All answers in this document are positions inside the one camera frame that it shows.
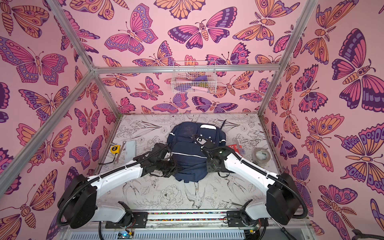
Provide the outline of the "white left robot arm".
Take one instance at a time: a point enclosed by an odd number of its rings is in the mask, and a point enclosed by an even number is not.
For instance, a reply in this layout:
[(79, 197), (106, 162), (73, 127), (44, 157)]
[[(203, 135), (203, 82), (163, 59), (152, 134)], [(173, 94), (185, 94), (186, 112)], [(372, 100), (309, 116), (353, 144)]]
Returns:
[(111, 222), (118, 227), (129, 227), (133, 222), (133, 212), (127, 204), (99, 204), (99, 198), (126, 182), (155, 171), (162, 172), (163, 178), (169, 178), (181, 170), (169, 146), (157, 143), (151, 151), (134, 157), (131, 163), (104, 174), (87, 178), (78, 175), (58, 202), (57, 225), (77, 229), (89, 222)]

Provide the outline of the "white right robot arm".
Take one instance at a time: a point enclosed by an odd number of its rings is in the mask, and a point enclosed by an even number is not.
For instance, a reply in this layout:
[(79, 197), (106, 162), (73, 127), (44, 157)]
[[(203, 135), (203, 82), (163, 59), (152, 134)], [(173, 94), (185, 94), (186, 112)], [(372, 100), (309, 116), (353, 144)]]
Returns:
[(235, 150), (227, 146), (216, 146), (202, 136), (193, 135), (193, 139), (207, 157), (208, 172), (238, 174), (264, 195), (263, 199), (249, 200), (242, 206), (244, 223), (273, 219), (287, 225), (291, 219), (305, 219), (308, 216), (308, 207), (290, 175), (267, 171), (246, 160)]

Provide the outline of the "navy blue student backpack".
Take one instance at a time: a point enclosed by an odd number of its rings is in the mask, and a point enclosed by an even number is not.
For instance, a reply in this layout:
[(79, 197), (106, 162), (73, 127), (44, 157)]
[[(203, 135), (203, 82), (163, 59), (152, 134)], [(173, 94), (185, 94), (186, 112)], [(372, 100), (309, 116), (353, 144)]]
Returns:
[(212, 142), (215, 146), (226, 145), (226, 133), (215, 125), (183, 122), (176, 125), (169, 133), (167, 143), (172, 151), (173, 160), (181, 168), (174, 174), (179, 182), (197, 183), (207, 174), (207, 157), (193, 136), (198, 135)]

